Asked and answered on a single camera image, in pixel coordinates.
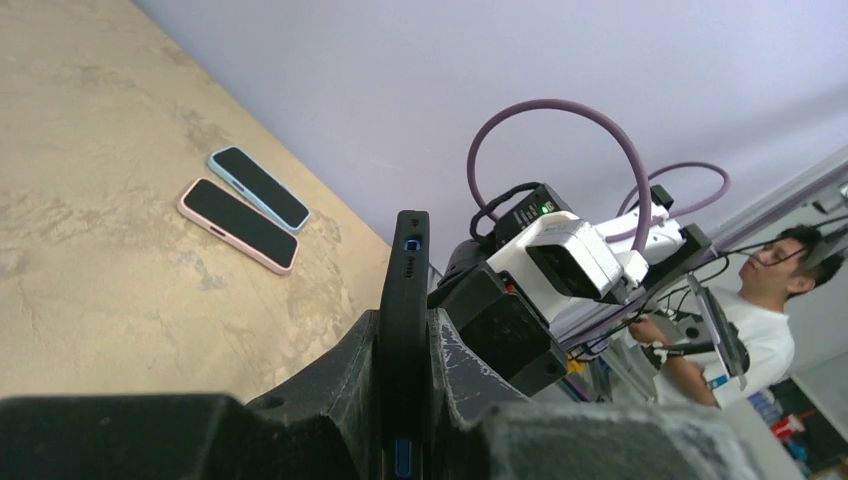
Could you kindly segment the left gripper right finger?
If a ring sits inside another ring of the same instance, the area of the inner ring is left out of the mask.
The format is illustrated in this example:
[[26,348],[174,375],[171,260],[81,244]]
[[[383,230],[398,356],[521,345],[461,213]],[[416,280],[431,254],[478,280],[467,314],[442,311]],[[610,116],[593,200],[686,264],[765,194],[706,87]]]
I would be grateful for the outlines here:
[[427,313],[434,432],[429,479],[753,479],[713,411],[540,403],[486,365],[442,309]]

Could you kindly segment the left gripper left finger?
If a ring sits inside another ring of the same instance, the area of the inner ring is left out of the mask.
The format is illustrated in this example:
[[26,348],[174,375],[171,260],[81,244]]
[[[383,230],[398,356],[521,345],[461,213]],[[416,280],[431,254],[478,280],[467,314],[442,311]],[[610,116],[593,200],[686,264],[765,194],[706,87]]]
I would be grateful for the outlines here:
[[5,479],[367,479],[378,314],[249,403],[222,393],[1,403]]

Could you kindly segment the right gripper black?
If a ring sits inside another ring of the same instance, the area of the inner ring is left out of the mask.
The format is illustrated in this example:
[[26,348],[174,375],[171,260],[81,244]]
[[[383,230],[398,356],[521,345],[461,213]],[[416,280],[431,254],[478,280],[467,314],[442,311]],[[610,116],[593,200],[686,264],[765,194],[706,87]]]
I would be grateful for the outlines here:
[[569,373],[568,357],[512,276],[486,263],[487,253],[473,240],[460,243],[427,306],[443,309],[468,348],[532,397]]

